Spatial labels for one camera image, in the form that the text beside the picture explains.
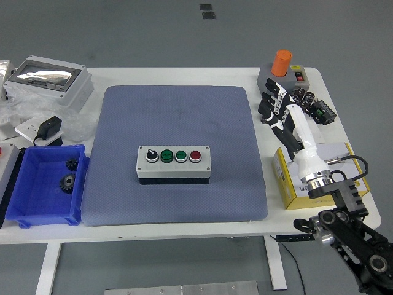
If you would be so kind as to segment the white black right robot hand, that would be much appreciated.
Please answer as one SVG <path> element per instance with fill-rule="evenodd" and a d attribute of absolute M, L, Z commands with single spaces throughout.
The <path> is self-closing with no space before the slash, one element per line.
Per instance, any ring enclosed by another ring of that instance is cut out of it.
<path fill-rule="evenodd" d="M 268 78 L 270 93 L 262 93 L 258 112 L 268 124 L 290 158 L 298 165 L 298 177 L 310 188 L 332 183 L 328 164 L 317 154 L 316 142 L 302 108 L 279 83 Z"/>

